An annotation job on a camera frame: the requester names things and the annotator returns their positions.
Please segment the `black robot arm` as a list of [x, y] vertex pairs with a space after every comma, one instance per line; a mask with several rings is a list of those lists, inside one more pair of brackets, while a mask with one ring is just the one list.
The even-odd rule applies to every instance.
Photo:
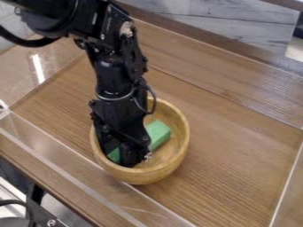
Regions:
[[0, 36], [29, 48], [70, 38], [85, 51], [96, 72], [96, 98], [89, 101], [94, 135], [104, 154], [119, 152], [131, 168], [147, 160], [152, 143], [143, 121], [155, 108], [155, 94], [143, 78], [148, 59], [141, 54], [129, 14], [112, 0], [0, 0], [40, 37], [26, 40], [0, 26]]

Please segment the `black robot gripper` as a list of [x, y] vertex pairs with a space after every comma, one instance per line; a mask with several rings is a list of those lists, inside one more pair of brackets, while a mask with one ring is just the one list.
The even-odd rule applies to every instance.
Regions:
[[144, 118], [151, 113], [147, 90], [98, 90], [96, 98], [89, 101], [89, 108], [102, 153], [108, 155], [119, 147], [120, 165], [125, 168], [135, 167], [152, 155], [147, 147], [152, 140], [143, 125]]

